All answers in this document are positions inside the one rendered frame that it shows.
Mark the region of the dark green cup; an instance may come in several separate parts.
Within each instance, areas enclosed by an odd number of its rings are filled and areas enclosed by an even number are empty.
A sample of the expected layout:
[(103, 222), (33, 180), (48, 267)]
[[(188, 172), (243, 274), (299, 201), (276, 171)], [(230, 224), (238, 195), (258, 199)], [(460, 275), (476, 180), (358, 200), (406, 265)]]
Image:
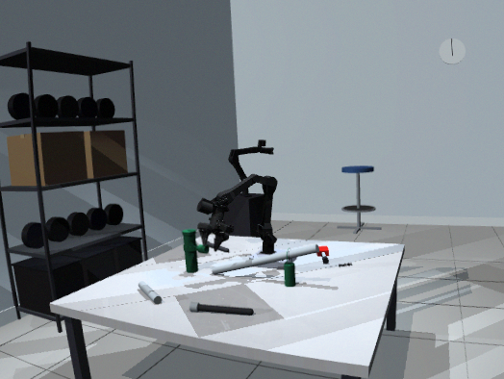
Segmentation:
[(194, 245), (194, 246), (185, 246), (184, 245), (184, 251), (195, 251), (195, 250), (198, 250), (200, 253), (208, 253), (209, 246), (205, 245), (205, 247), (203, 247), (202, 245)]

